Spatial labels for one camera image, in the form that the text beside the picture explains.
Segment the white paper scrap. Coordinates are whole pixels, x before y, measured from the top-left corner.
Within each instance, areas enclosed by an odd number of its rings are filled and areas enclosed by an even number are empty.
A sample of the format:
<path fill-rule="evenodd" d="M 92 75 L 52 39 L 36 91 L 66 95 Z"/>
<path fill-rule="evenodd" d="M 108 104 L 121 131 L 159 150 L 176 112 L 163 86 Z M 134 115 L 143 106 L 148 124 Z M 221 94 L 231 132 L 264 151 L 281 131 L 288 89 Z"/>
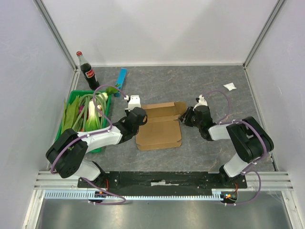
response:
<path fill-rule="evenodd" d="M 224 87 L 225 87 L 228 91 L 237 89 L 236 86 L 234 85 L 234 83 L 224 84 Z"/>

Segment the brown cardboard box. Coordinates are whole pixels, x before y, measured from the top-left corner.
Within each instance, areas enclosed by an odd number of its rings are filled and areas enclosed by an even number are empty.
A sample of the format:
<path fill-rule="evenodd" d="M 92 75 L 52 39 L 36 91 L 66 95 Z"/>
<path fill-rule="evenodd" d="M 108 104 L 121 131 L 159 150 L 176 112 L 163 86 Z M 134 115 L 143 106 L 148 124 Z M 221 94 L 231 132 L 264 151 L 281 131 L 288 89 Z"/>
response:
<path fill-rule="evenodd" d="M 137 148 L 141 151 L 177 148 L 182 144 L 178 118 L 186 111 L 185 102 L 142 105 L 147 123 L 139 127 Z"/>

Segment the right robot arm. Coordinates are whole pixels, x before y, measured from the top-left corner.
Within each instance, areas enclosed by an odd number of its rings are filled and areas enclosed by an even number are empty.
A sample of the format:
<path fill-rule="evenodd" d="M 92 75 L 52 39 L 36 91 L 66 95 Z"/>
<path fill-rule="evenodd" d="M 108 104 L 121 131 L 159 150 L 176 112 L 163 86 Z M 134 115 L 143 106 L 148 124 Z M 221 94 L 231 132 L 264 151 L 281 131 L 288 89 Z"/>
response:
<path fill-rule="evenodd" d="M 231 140 L 236 153 L 220 167 L 218 176 L 219 184 L 225 188 L 233 185 L 250 165 L 274 149 L 272 139 L 252 116 L 216 124 L 209 107 L 200 105 L 188 107 L 179 120 L 186 126 L 198 128 L 201 137 L 207 141 Z"/>

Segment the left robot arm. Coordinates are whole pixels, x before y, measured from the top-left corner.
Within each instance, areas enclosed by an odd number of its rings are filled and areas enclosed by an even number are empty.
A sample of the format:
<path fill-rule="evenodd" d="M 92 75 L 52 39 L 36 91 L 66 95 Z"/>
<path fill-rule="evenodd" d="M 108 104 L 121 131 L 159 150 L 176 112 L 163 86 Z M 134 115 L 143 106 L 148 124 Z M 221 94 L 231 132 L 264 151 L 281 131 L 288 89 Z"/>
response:
<path fill-rule="evenodd" d="M 96 162 L 85 160 L 85 155 L 97 148 L 132 139 L 139 127 L 146 123 L 146 111 L 136 107 L 108 128 L 89 132 L 66 129 L 46 153 L 51 164 L 50 172 L 59 174 L 61 178 L 75 175 L 87 179 L 93 187 L 101 187 L 105 181 L 104 171 Z"/>

